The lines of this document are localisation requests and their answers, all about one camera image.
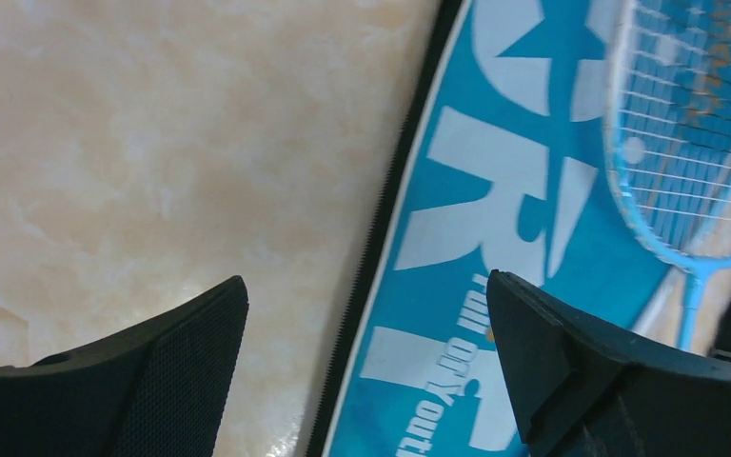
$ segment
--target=marble floor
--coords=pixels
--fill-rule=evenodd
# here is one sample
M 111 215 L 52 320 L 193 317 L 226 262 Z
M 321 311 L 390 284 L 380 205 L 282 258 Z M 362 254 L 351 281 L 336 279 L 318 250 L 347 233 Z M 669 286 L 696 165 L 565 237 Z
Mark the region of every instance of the marble floor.
M 0 0 L 0 365 L 241 274 L 216 455 L 300 449 L 435 4 Z

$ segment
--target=white dot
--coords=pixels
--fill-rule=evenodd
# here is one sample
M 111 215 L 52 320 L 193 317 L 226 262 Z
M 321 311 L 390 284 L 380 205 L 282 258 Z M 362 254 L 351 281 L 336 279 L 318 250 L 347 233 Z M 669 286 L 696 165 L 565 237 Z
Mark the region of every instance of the white dot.
M 637 165 L 645 158 L 645 143 L 636 136 L 630 136 L 623 142 L 623 160 L 629 165 Z
M 663 65 L 673 65 L 677 61 L 679 46 L 677 40 L 671 35 L 660 35 L 657 40 L 655 54 Z

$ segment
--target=racket handle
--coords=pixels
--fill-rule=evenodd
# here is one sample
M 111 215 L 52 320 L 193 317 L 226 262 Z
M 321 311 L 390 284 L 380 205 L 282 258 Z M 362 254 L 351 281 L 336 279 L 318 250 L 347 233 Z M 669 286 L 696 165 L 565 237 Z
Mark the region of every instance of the racket handle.
M 677 348 L 685 351 L 691 349 L 693 334 L 696 329 L 696 315 L 699 311 L 701 297 L 704 295 L 706 278 L 696 274 L 688 274 L 685 278 L 685 294 L 682 298 L 682 321 L 680 333 L 677 335 Z

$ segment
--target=blue badminton racket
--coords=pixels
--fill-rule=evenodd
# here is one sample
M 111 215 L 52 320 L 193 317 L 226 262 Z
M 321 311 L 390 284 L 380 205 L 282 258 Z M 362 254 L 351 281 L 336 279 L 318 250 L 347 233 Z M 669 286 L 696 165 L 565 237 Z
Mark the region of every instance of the blue badminton racket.
M 610 56 L 609 186 L 641 244 L 686 274 L 677 347 L 731 268 L 731 0 L 627 0 Z

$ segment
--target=floor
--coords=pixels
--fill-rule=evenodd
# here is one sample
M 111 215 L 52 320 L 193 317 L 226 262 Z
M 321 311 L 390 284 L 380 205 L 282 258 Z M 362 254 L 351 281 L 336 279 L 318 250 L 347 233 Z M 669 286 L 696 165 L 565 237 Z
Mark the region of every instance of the floor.
M 216 455 L 292 455 L 435 3 L 0 0 L 0 365 L 241 274 Z M 731 271 L 708 301 L 730 292 Z

